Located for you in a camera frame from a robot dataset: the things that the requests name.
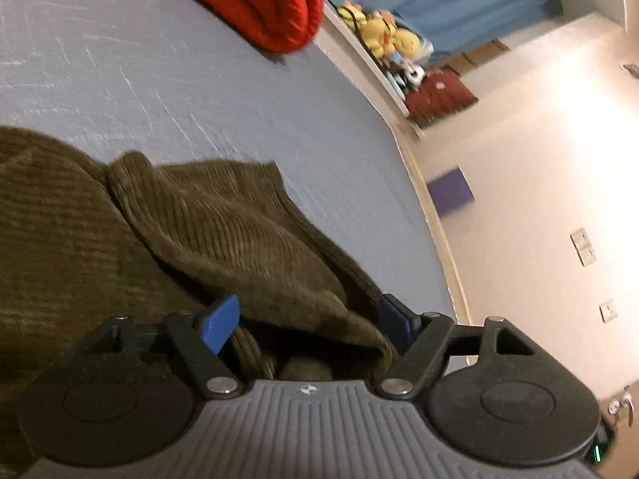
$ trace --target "white outlet plate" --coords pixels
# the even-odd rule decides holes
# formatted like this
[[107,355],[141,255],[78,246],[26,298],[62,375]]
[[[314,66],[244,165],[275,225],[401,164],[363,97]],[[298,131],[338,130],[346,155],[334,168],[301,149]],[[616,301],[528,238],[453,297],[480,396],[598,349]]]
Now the white outlet plate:
[[573,232],[570,235],[570,239],[573,240],[574,247],[577,250],[586,248],[590,244],[588,234],[586,234],[586,230],[584,228],[580,228],[576,232]]
[[604,324],[609,323],[612,319],[615,319],[619,316],[619,312],[617,311],[617,307],[615,306],[614,301],[608,301],[599,305],[599,311],[601,312],[601,319]]
[[589,264],[593,264],[597,260],[595,251],[590,244],[586,248],[578,250],[577,253],[579,254],[579,259],[581,260],[582,266],[588,266]]

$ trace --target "mattress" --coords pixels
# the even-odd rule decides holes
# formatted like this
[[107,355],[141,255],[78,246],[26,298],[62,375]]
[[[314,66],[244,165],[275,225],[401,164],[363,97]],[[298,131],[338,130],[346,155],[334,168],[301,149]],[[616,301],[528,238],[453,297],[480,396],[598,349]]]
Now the mattress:
[[193,0],[1,0],[0,120],[101,161],[274,160],[384,291],[453,315],[391,130],[314,45],[264,53]]

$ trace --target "gray ribbed surface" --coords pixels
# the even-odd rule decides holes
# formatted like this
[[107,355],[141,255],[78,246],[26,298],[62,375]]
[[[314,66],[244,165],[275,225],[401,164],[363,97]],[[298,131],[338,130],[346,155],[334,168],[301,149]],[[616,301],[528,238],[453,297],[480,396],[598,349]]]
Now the gray ribbed surface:
[[193,0],[0,0],[0,122],[102,161],[275,160],[385,292],[452,315],[390,129],[314,45],[260,53]]
[[257,382],[210,402],[167,450],[113,469],[38,461],[24,479],[594,479],[580,462],[529,471],[480,464],[442,445],[417,410],[363,382]]

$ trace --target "silver screw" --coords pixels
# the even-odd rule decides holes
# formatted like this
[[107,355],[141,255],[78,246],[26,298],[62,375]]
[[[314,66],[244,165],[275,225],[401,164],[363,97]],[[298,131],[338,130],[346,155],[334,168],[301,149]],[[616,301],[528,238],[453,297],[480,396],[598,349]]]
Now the silver screw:
[[237,390],[238,383],[228,376],[216,376],[206,382],[206,388],[212,393],[231,394]]
[[413,384],[408,380],[402,380],[399,378],[386,378],[381,383],[381,390],[387,394],[401,396],[410,393],[413,390]]

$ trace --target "brown corduroy fabric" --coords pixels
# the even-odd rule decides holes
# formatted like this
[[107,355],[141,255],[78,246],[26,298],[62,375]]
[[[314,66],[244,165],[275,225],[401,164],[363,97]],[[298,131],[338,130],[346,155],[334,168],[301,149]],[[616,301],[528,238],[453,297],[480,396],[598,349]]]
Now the brown corduroy fabric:
[[240,296],[247,378],[376,378],[395,356],[379,290],[274,164],[101,164],[0,126],[0,478],[28,459],[14,398],[75,341],[113,313],[155,321],[226,293]]

